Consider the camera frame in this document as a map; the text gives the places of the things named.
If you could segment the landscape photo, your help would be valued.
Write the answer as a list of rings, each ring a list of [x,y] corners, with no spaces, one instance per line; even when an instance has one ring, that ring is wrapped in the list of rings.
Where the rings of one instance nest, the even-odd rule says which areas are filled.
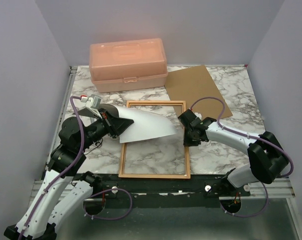
[[[128,109],[123,106],[103,103],[99,105],[97,113],[83,108],[79,110],[79,115],[94,118],[93,114],[102,115],[103,110],[106,111],[106,114],[108,113],[115,117],[132,119],[134,121],[134,123],[119,136],[119,142],[122,144],[177,134],[175,125],[165,116],[135,108]]]

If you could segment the brown fibreboard backing board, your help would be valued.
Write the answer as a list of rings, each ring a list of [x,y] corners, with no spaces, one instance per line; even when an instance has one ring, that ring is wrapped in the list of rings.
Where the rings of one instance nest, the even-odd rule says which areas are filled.
[[[211,75],[205,66],[189,67],[168,73],[166,91],[172,101],[185,101],[186,107],[202,97],[209,99],[198,102],[192,109],[195,113],[201,114],[203,118],[211,117],[217,119],[223,109],[222,117],[231,117],[229,107],[224,107],[219,101],[224,101],[219,89],[214,83]]]

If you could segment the orange wooden picture frame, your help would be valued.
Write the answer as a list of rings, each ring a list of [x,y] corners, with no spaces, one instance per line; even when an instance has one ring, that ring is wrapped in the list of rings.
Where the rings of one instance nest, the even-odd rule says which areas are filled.
[[[175,100],[128,100],[126,103],[126,107],[128,109],[132,109],[131,106],[180,106],[182,112],[185,112],[187,110],[186,108],[186,101],[175,101]],[[125,173],[125,159],[126,159],[126,150],[127,150],[127,144],[123,143],[121,148],[121,158],[120,158],[120,166],[119,166],[119,174],[118,177],[122,178],[136,178],[136,179],[190,179],[191,173],[190,173],[190,156],[189,156],[189,147],[184,147],[184,155],[185,155],[185,174],[181,175],[175,175],[175,174],[137,174],[137,173]]]

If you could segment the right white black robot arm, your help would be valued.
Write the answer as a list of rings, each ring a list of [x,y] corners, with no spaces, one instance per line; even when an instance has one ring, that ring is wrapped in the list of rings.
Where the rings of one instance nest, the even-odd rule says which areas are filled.
[[[238,131],[222,126],[210,117],[201,120],[190,109],[178,119],[184,126],[184,146],[195,147],[202,142],[215,141],[248,156],[249,163],[228,171],[219,183],[211,186],[211,194],[232,196],[249,183],[271,184],[289,164],[288,157],[270,132],[258,135]]]

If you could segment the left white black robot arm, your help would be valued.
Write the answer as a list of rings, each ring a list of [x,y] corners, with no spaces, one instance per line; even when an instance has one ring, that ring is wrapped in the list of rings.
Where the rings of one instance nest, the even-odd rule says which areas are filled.
[[[92,172],[84,173],[71,192],[60,199],[64,189],[73,180],[86,156],[85,150],[104,136],[113,138],[122,134],[133,120],[102,111],[102,117],[84,126],[79,116],[66,119],[59,132],[60,145],[51,153],[48,170],[31,206],[15,225],[6,228],[10,240],[52,240],[65,219],[87,197],[95,198],[102,190],[101,179]]]

